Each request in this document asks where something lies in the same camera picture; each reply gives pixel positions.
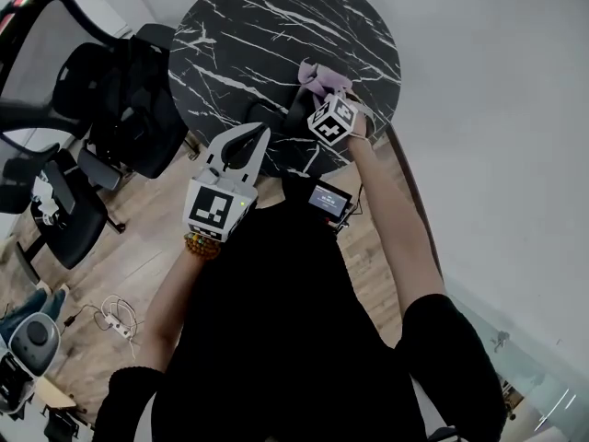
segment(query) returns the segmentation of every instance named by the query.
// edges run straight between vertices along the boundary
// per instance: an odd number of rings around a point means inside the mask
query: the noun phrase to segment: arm
[[[365,135],[365,118],[358,116],[354,131]],[[364,184],[366,199],[397,286],[404,315],[420,297],[444,294],[444,282],[433,259],[422,220],[392,178],[380,166],[372,147],[349,138],[349,148]]]
[[[183,250],[166,275],[145,315],[138,366],[165,372],[178,343],[194,282],[205,260]]]

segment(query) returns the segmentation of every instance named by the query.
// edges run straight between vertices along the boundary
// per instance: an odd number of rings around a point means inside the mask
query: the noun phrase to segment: purple cloth
[[[345,91],[352,88],[352,81],[329,67],[320,64],[301,63],[298,69],[298,81],[302,87],[315,94],[313,100],[316,108],[319,108],[329,93],[340,95],[345,99]]]

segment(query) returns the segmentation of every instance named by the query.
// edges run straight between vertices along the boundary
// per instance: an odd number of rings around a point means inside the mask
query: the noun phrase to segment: person
[[[354,131],[365,130],[359,116]],[[218,257],[193,246],[178,256],[146,312],[137,366],[110,378],[96,441],[422,441],[446,425],[470,442],[500,439],[499,380],[445,293],[423,222],[370,144],[348,142],[397,288],[396,348],[356,298],[332,230],[287,193],[250,212]],[[427,402],[437,427],[426,428]]]
[[[18,325],[33,313],[42,312],[53,321],[57,321],[68,293],[69,287],[61,285],[52,294],[49,286],[40,281],[35,292],[27,298],[22,306],[14,308],[0,320],[0,336],[2,336],[5,345],[8,346],[10,337],[12,337]]]

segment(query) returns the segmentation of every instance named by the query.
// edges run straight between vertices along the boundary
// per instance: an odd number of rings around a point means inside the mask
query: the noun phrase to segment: power strip
[[[121,323],[114,314],[109,313],[104,318],[112,329],[118,332],[123,339],[131,339],[131,332],[129,328]]]

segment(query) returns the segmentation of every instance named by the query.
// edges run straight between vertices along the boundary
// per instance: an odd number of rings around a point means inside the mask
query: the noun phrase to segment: sleeve
[[[445,295],[405,313],[397,354],[448,425],[471,442],[497,442],[507,412],[501,384],[468,320]]]
[[[163,373],[143,366],[116,371],[110,377],[109,394],[98,410],[93,442],[114,438],[133,442],[139,418],[163,377]]]

